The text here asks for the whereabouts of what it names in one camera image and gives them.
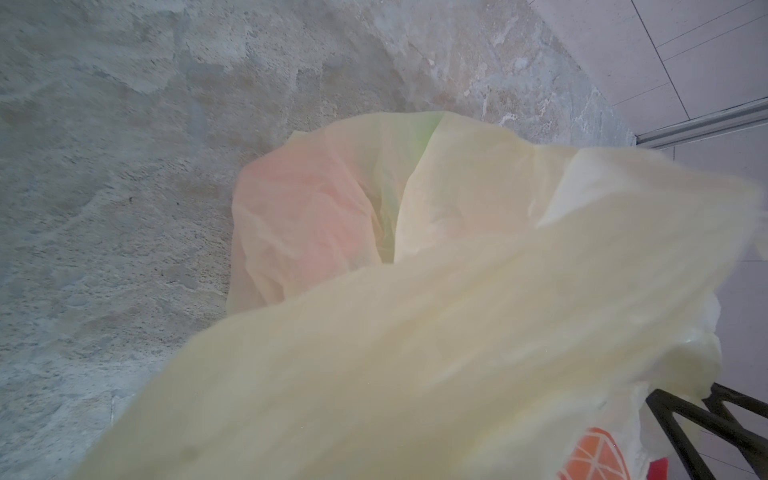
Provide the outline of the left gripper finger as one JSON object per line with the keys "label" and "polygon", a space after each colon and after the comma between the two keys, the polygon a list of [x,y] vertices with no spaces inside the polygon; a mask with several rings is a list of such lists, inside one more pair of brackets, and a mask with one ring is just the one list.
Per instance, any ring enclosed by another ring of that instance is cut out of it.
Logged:
{"label": "left gripper finger", "polygon": [[661,389],[654,390],[646,404],[691,479],[715,480],[716,476],[684,431],[683,419],[736,448],[758,478],[767,477],[767,438],[745,428],[728,409],[734,405],[766,418],[765,402],[714,383],[702,406]]}

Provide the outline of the cream plastic shopping bag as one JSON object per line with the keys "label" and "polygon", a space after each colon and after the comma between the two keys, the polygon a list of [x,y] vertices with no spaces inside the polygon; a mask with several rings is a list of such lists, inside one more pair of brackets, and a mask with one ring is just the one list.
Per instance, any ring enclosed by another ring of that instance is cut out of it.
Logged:
{"label": "cream plastic shopping bag", "polygon": [[232,199],[227,315],[79,479],[640,479],[700,406],[751,180],[451,112],[292,134]]}

